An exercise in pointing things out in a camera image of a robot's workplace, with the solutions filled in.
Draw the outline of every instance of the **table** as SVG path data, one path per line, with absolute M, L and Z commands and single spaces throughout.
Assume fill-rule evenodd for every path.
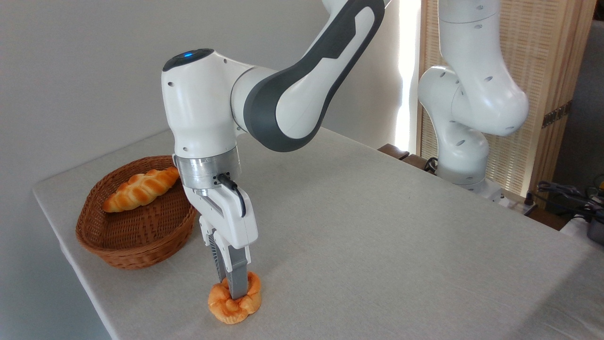
M 602 339 L 604 255 L 326 129 L 286 154 L 239 137 L 259 240 L 260 310 L 208 311 L 214 263 L 196 229 L 168 260 L 115 269 L 74 227 L 89 190 L 170 131 L 40 182 L 34 193 L 114 339 Z

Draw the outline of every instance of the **dark gray arm panel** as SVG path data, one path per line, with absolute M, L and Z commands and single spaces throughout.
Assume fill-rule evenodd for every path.
M 375 16 L 369 34 L 350 59 L 327 93 L 320 118 L 314 130 L 300 139 L 286 136 L 277 125 L 277 103 L 281 95 L 295 82 L 310 73 L 322 58 L 337 59 L 355 36 L 355 16 L 369 7 Z M 243 107 L 243 119 L 249 133 L 265 147 L 279 152 L 294 151 L 306 145 L 319 130 L 327 107 L 356 61 L 367 48 L 384 18 L 383 0 L 350 0 L 325 29 L 315 45 L 293 66 L 259 82 L 250 91 Z

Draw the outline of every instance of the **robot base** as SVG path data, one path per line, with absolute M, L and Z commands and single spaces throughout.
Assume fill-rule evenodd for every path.
M 487 178 L 478 183 L 459 186 L 468 191 L 472 191 L 474 194 L 480 195 L 489 201 L 499 203 L 501 200 L 501 186 Z

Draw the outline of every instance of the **braided bread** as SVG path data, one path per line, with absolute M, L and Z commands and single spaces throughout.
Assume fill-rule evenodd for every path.
M 232 325 L 245 320 L 248 315 L 255 313 L 262 303 L 260 294 L 260 278 L 253 272 L 248 272 L 248 294 L 237 300 L 231 299 L 227 278 L 215 284 L 210 290 L 208 307 L 216 319 Z
M 121 212 L 147 205 L 157 196 L 165 194 L 178 177 L 178 170 L 173 166 L 166 170 L 153 169 L 146 174 L 136 174 L 122 183 L 105 200 L 102 208 L 106 212 Z

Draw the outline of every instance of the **black cable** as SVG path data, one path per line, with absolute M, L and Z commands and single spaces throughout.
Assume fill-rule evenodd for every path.
M 426 164 L 423 166 L 423 170 L 424 171 L 434 171 L 436 172 L 436 168 L 438 167 L 437 163 L 438 163 L 439 159 L 436 157 L 430 157 L 428 158 L 428 160 L 426 161 Z
M 584 210 L 584 209 L 579 210 L 579 209 L 571 208 L 571 207 L 568 207 L 568 206 L 564 206 L 564 205 L 562 205 L 562 204 L 560 204 L 560 203 L 557 203 L 557 202 L 554 202 L 554 201 L 552 201 L 552 200 L 548 200 L 547 198 L 545 198 L 545 197 L 543 197 L 543 196 L 540 196 L 540 195 L 537 195 L 537 194 L 536 194 L 536 193 L 534 193 L 534 192 L 532 192 L 532 194 L 533 194 L 535 197 L 537 197 L 537 198 L 539 198 L 539 199 L 541 199 L 541 200 L 544 200 L 544 201 L 545 201 L 545 202 L 547 202 L 547 203 L 553 204 L 553 205 L 555 205 L 555 206 L 557 206 L 557 207 L 559 207 L 559 208 L 561 208 L 561 209 L 566 209 L 566 210 L 568 210 L 568 211 L 570 211 L 570 212 L 574 212 L 574 213 L 575 213 L 575 214 L 577 214 L 577 215 L 581 215 L 581 216 L 584 216 L 584 217 L 590 217 L 590 218 L 602 218 L 602 215 L 601 215 L 601 214 L 592 214 L 592 213 L 588 213 L 588 212 L 587 212 L 586 210 Z
M 246 209 L 245 209 L 245 200 L 243 199 L 243 195 L 239 192 L 237 188 L 237 183 L 235 183 L 232 179 L 228 178 L 226 174 L 220 174 L 217 176 L 217 179 L 224 185 L 226 185 L 229 189 L 233 190 L 239 196 L 239 201 L 241 202 L 241 217 L 245 217 Z

